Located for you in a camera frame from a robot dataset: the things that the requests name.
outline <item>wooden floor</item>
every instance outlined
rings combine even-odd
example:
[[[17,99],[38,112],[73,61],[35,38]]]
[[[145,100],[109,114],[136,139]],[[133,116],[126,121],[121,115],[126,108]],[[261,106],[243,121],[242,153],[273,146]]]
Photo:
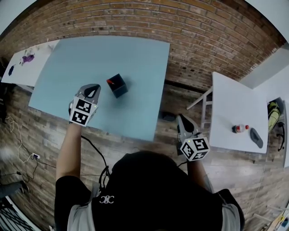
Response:
[[[189,111],[186,110],[186,106],[199,96],[198,93],[165,85],[161,109],[175,114],[183,113],[199,123],[200,105],[196,105]],[[55,166],[68,123],[29,108],[29,99],[29,93],[15,87],[8,102],[8,116],[19,124],[23,144],[29,153],[39,154],[40,161]],[[29,160],[24,164],[20,162],[17,151],[19,146],[17,127],[14,128],[14,132],[15,134],[9,132],[7,120],[6,124],[0,124],[1,174],[20,171],[32,176],[37,163],[35,160]],[[276,138],[276,132],[277,130],[274,130],[270,135],[267,157],[236,151],[211,151],[203,161],[214,190],[228,188],[239,202],[245,214],[247,231],[257,231],[264,226],[263,222],[252,218],[253,213],[275,218],[278,213],[266,209],[266,205],[286,206],[289,199],[289,169],[284,170],[281,167],[283,152],[277,151],[281,140]],[[153,143],[108,134],[92,128],[85,128],[83,135],[100,149],[110,166],[126,153],[139,150],[164,153],[177,163],[185,160],[184,157],[177,156],[175,122],[159,120]],[[22,160],[28,158],[29,154],[25,148],[20,148],[19,151]],[[259,162],[253,164],[252,159],[257,159]],[[81,178],[89,189],[93,181],[98,180],[98,176],[88,175],[99,175],[103,168],[104,164],[100,156],[89,143],[82,141],[81,174],[85,176]],[[186,166],[183,165],[182,169],[186,171]],[[9,183],[17,179],[21,179],[21,176],[2,177],[0,182]],[[12,195],[12,199],[36,225],[43,230],[49,230],[48,226],[54,225],[55,168],[39,163],[34,179],[30,180],[28,185],[31,189],[30,194],[16,193]]]

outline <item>person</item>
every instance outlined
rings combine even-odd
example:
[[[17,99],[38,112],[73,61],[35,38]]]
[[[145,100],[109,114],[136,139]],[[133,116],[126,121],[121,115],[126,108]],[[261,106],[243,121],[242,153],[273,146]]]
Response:
[[[0,199],[9,196],[13,193],[15,193],[16,191],[20,190],[21,193],[24,194],[24,191],[26,192],[30,192],[28,186],[24,183],[23,180],[19,181],[19,182],[13,182],[7,185],[0,185]]]
[[[201,161],[188,162],[186,174],[163,154],[126,154],[92,194],[80,180],[81,130],[68,126],[57,160],[58,231],[243,229],[238,203],[227,189],[213,193]]]

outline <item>black object on floor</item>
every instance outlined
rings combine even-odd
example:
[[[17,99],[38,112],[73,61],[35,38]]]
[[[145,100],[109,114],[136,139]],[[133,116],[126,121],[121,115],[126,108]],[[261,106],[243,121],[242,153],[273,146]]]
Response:
[[[107,83],[116,98],[128,92],[126,83],[123,81],[120,74],[113,76],[107,80]]]
[[[259,148],[262,148],[263,147],[263,140],[261,139],[261,137],[259,136],[259,134],[257,133],[257,131],[254,129],[254,128],[251,128],[250,129],[250,137],[251,137],[251,140],[257,144],[257,146]]]
[[[158,118],[168,121],[168,122],[173,122],[176,120],[176,115],[171,113],[171,112],[166,112],[166,111],[159,111],[158,113]]]
[[[283,144],[284,144],[284,141],[285,141],[284,123],[283,123],[283,122],[279,122],[279,123],[278,123],[278,127],[281,127],[282,130],[283,130],[283,134],[277,134],[277,137],[278,137],[278,136],[281,136],[281,137],[282,137],[282,144],[281,144],[280,148],[278,149],[278,151],[280,152],[281,149],[284,149],[284,147],[283,147]]]

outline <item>white cable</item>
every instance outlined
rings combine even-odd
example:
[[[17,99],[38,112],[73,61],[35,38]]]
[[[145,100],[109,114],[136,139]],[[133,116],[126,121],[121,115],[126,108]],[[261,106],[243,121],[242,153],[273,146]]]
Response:
[[[12,120],[12,122],[10,123],[10,128],[9,128],[9,130],[10,130],[11,133],[12,133],[13,130],[14,130],[14,124],[16,124],[17,127],[18,127],[18,131],[19,131],[19,134],[20,134],[20,142],[21,142],[20,146],[18,147],[18,158],[19,158],[19,160],[21,160],[21,159],[20,159],[20,153],[19,153],[19,149],[22,147],[22,137],[21,137],[21,132],[20,132],[20,129],[19,129],[18,124],[13,120],[13,118],[12,118],[11,116],[9,116],[8,118],[6,118],[6,120],[9,120],[9,119]],[[33,154],[31,154],[31,155],[28,157],[27,160],[25,160],[25,161],[21,160],[21,162],[22,162],[22,163],[26,163],[26,162],[31,158],[31,156],[33,156]]]
[[[257,197],[257,194],[258,194],[258,192],[259,192],[259,189],[260,189],[260,187],[261,187],[261,184],[262,184],[262,180],[263,180],[263,176],[264,176],[264,172],[265,172],[265,167],[266,167],[266,162],[267,162],[267,158],[268,158],[269,143],[270,143],[270,136],[268,135],[268,145],[267,145],[266,160],[265,160],[265,164],[264,164],[264,167],[263,167],[263,172],[262,172],[260,184],[259,184],[258,190],[257,190],[257,192],[256,192],[256,195],[255,195],[255,197],[254,197],[254,199],[253,199],[253,201],[252,201],[252,204],[250,205],[250,208],[249,208],[248,211],[246,212],[245,216],[250,212],[250,210],[251,210],[251,208],[252,208],[252,205],[254,204],[255,199],[256,199],[256,197]]]

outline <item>white table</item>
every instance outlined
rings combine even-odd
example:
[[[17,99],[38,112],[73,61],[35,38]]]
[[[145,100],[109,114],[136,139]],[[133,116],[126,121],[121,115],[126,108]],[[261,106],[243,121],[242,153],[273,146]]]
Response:
[[[35,86],[45,63],[52,52],[51,48],[54,48],[58,42],[59,40],[45,42],[15,53],[7,66],[2,82],[14,83],[21,86],[25,90],[32,92],[32,89],[27,86]],[[31,62],[26,62],[21,65],[20,63],[22,62],[22,57],[24,56],[25,51],[29,52],[30,54],[35,54],[34,59]],[[13,65],[15,65],[14,70],[9,76],[9,70]]]
[[[213,101],[207,102],[206,96],[213,92]],[[203,100],[201,127],[210,124],[210,145],[246,152],[266,153],[268,140],[268,112],[266,98],[254,90],[224,75],[213,72],[213,86],[202,97]],[[205,120],[205,106],[212,104],[211,121]],[[259,148],[250,138],[249,131],[235,134],[234,125],[244,124],[256,129],[263,140]]]

